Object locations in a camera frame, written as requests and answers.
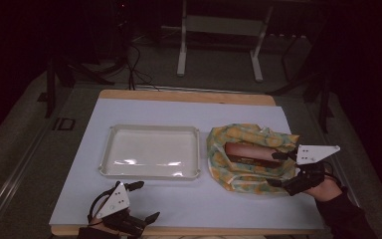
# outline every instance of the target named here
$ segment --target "yellow floral cloth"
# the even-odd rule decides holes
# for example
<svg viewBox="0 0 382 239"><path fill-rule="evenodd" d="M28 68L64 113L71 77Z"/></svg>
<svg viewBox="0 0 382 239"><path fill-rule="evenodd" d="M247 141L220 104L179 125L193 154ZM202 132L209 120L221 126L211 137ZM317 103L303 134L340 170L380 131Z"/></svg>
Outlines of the yellow floral cloth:
<svg viewBox="0 0 382 239"><path fill-rule="evenodd" d="M271 187L266 178L290 179L294 177L294 162L286 160L275 168L231 162L225 153L226 142L239 142L273 147L281 152L295 149L299 135L274 132L256 124L233 123L213 127L207 137L207 154L212 177L229 191L256 194L286 193L282 188Z"/></svg>

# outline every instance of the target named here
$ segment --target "clear plastic tray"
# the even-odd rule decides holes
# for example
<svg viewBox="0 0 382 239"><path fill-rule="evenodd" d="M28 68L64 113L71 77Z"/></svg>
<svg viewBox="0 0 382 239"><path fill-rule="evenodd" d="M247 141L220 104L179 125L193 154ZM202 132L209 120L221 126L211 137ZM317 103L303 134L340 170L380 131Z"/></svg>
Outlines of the clear plastic tray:
<svg viewBox="0 0 382 239"><path fill-rule="evenodd" d="M102 175L193 179L200 173L199 130L193 126L117 124L110 129Z"/></svg>

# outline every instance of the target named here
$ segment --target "dark background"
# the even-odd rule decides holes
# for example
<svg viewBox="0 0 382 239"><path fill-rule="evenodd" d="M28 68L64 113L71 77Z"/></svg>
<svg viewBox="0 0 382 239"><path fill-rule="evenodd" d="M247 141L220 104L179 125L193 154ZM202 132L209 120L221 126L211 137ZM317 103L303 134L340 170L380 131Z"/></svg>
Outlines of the dark background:
<svg viewBox="0 0 382 239"><path fill-rule="evenodd" d="M181 1L131 2L135 23L155 39L160 24L179 26ZM101 28L91 21L93 14L85 16L85 6L99 11L103 24L112 21L110 16L104 19L107 9L93 6L93 1L0 1L0 123L31 81L46 70L51 45L79 61L96 61L101 44L93 39L91 29ZM280 15L273 16L269 31L291 34L294 11L282 8ZM318 39L313 57L329 65L332 91L382 181L382 1L336 8Z"/></svg>

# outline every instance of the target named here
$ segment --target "white tabletop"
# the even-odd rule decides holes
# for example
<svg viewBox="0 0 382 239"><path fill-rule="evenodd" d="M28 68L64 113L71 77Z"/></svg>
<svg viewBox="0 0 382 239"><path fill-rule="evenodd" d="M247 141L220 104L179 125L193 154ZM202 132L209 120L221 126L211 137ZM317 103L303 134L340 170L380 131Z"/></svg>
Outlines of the white tabletop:
<svg viewBox="0 0 382 239"><path fill-rule="evenodd" d="M206 155L209 131L215 126L243 122L290 133L281 107L98 99L50 225L82 226L88 223L87 215L94 199L116 182L116 179L106 178L98 172L109 128L125 123L190 125L200 130L201 174L198 178L141 178L145 182L144 186L128 192L132 216L143 219L160 211L159 218L151 228L322 229L322 220L314 200L303 193L290 197L286 194L230 192L211 177ZM126 183L136 181L119 180ZM157 234L163 234L163 230L157 230Z"/></svg>

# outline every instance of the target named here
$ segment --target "black sleeve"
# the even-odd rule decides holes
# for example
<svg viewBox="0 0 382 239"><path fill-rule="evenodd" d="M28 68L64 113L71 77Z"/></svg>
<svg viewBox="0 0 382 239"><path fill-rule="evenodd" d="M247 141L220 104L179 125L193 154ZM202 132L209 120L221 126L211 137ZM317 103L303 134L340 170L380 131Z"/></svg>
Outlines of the black sleeve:
<svg viewBox="0 0 382 239"><path fill-rule="evenodd" d="M331 228L334 239L377 238L365 218L365 212L352 204L347 190L330 201L316 201L319 213L325 224Z"/></svg>
<svg viewBox="0 0 382 239"><path fill-rule="evenodd" d="M82 227L80 228L77 239L119 239L119 236L91 227Z"/></svg>

